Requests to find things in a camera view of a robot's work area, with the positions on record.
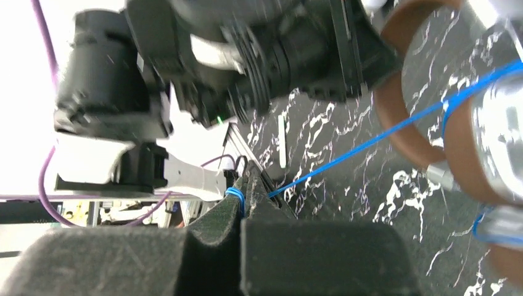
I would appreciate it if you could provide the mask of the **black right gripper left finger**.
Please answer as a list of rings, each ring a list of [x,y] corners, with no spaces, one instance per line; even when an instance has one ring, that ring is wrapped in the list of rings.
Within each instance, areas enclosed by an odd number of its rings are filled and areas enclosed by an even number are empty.
[[[185,228],[57,229],[22,253],[2,295],[239,295],[240,202]]]

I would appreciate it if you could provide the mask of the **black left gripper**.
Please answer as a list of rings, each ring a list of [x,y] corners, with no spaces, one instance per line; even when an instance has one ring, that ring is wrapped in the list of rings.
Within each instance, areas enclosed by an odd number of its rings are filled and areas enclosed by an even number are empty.
[[[244,123],[249,111],[267,113],[273,99],[293,89],[333,102],[372,90],[402,67],[371,22],[384,7],[393,2],[300,1],[275,20],[229,22],[244,71],[228,90],[229,115]]]

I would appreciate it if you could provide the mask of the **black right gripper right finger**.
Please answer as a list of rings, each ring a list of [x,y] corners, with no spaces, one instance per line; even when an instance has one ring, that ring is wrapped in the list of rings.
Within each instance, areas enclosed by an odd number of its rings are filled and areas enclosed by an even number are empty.
[[[260,178],[241,178],[243,295],[420,295],[407,248],[383,223],[288,218]]]

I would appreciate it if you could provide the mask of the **white headphones with blue cable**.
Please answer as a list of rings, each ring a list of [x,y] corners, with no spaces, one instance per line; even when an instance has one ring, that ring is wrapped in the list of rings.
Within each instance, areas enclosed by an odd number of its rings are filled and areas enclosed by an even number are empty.
[[[322,173],[340,162],[343,162],[344,160],[354,156],[355,154],[375,145],[379,141],[393,135],[393,133],[396,133],[398,131],[401,131],[405,129],[408,125],[413,124],[415,121],[431,114],[432,112],[438,111],[440,109],[445,111],[445,114],[443,116],[443,122],[442,122],[442,134],[445,133],[446,124],[450,119],[450,116],[452,113],[457,110],[458,107],[460,107],[466,100],[467,97],[478,93],[479,91],[485,89],[488,85],[494,83],[495,81],[504,78],[509,75],[517,74],[522,72],[522,61],[517,60],[510,64],[505,65],[504,67],[497,68],[496,70],[492,71],[488,75],[483,76],[482,78],[479,78],[474,84],[456,92],[455,94],[448,96],[445,100],[441,102],[437,102],[428,108],[420,111],[419,113],[413,115],[412,117],[407,118],[406,120],[400,121],[398,124],[394,125],[393,127],[385,130],[383,133],[378,134],[376,137],[371,138],[370,140],[360,144],[359,146],[354,147],[352,150],[344,153],[339,158],[329,162],[326,165],[323,165],[319,167],[316,170],[311,171],[309,174],[299,178],[298,180],[285,185],[283,187],[280,187],[276,189],[273,192],[269,192],[266,196],[268,198],[273,198],[276,195],[284,192],[287,188],[292,187],[296,184],[299,184],[308,178],[311,178],[314,175],[317,175],[319,173]],[[501,234],[479,234],[478,233],[478,227],[482,220],[487,216],[487,214],[491,213],[493,211],[493,207],[485,207],[483,211],[480,213],[480,215],[476,218],[472,225],[472,235],[481,242],[485,243],[494,243],[494,244],[506,244],[506,245],[514,245],[517,247],[522,246],[522,237],[517,236],[504,236]]]

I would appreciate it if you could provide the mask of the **brown headphones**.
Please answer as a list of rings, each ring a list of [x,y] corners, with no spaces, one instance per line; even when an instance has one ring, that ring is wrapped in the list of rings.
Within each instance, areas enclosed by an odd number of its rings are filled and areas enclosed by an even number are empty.
[[[443,101],[443,149],[414,127],[402,73],[373,92],[379,121],[394,148],[427,176],[485,204],[473,225],[500,275],[522,285],[522,61],[480,78]]]

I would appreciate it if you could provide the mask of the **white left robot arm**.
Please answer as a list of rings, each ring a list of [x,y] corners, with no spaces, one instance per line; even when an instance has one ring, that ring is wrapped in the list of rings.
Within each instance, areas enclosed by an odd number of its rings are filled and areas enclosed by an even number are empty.
[[[362,1],[127,1],[75,15],[54,128],[55,189],[148,197],[166,187],[170,94],[213,128],[299,89],[360,97],[402,67]]]

